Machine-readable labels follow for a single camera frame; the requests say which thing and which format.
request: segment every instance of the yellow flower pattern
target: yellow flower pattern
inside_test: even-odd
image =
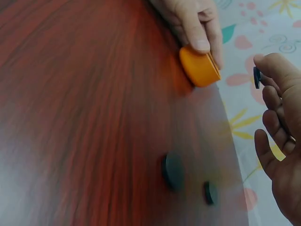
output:
[[[248,125],[251,125],[253,122],[260,119],[261,115],[250,117],[250,118],[247,118],[240,122],[237,122],[240,118],[242,118],[245,115],[246,112],[247,112],[247,108],[243,109],[235,117],[233,117],[231,120],[229,120],[230,129],[231,129],[232,134],[237,137],[240,137],[242,139],[253,139],[253,135],[250,135],[246,132],[238,131],[238,129],[248,126]]]
[[[279,1],[275,2],[273,5],[271,5],[269,7],[269,9],[273,9],[277,6],[280,6],[280,10],[279,10],[280,14],[283,13],[284,10],[286,10],[287,14],[290,16],[290,18],[293,18],[293,14],[291,12],[290,7],[301,9],[301,6],[294,3],[294,1],[296,1],[296,0],[279,0]]]

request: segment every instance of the round magnet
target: round magnet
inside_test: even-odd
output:
[[[184,168],[180,157],[168,153],[162,161],[162,175],[173,191],[179,191],[184,184]]]
[[[218,200],[217,188],[209,181],[204,183],[205,201],[208,205],[214,205]]]
[[[253,74],[254,74],[255,87],[256,87],[256,89],[259,89],[259,84],[261,81],[261,73],[257,67],[253,68]]]

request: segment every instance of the orange bottle cap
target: orange bottle cap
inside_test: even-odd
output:
[[[186,45],[180,49],[180,60],[189,79],[197,87],[206,87],[221,80],[220,72],[210,53],[199,54]]]

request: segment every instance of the finger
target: finger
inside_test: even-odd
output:
[[[261,75],[261,83],[264,86],[274,87],[274,89],[277,91],[278,96],[282,97],[282,93],[280,92],[279,86],[274,82],[274,80],[272,80],[268,76],[265,76],[264,74],[262,74]]]
[[[281,54],[256,55],[254,63],[264,75],[275,81],[281,93],[296,84],[301,84],[300,71]]]
[[[173,34],[178,37],[178,40],[183,46],[189,43],[185,31],[183,30],[183,27],[181,25],[173,26],[171,30]]]
[[[268,133],[271,135],[283,154],[285,156],[291,154],[296,146],[296,143],[281,126],[276,112],[267,110],[262,116],[262,121]]]
[[[279,86],[286,124],[293,137],[301,139],[301,72],[280,54],[257,55],[254,62]]]
[[[255,149],[264,172],[273,179],[279,161],[273,155],[268,136],[262,129],[255,132]]]
[[[281,126],[287,132],[287,134],[291,136],[291,133],[289,131],[284,117],[282,99],[279,97],[275,88],[272,86],[264,87],[262,90],[262,96],[267,108],[277,113]]]
[[[267,108],[270,110],[276,111],[282,105],[281,98],[272,86],[266,86],[263,88],[262,97]]]
[[[191,46],[202,54],[208,53],[210,44],[205,29],[198,19],[195,6],[189,3],[178,5],[175,14],[179,17]]]
[[[205,24],[205,30],[210,43],[212,57],[218,68],[222,69],[222,30],[217,16]]]

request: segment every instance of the wood grain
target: wood grain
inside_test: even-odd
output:
[[[0,225],[247,225],[218,89],[194,89],[178,50],[145,1],[0,1]]]

